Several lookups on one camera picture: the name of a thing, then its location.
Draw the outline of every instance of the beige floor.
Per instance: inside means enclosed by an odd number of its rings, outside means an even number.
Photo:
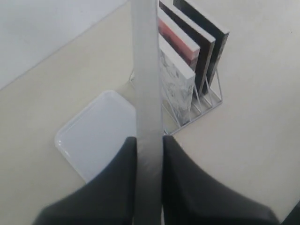
[[[175,135],[204,170],[283,220],[300,199],[300,2],[198,0],[231,34],[224,103]],[[31,224],[84,184],[54,146],[60,127],[132,68],[130,6],[0,91],[0,224]]]

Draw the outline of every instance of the white wall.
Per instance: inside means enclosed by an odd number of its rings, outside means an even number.
[[[126,0],[2,0],[0,89],[125,2]]]

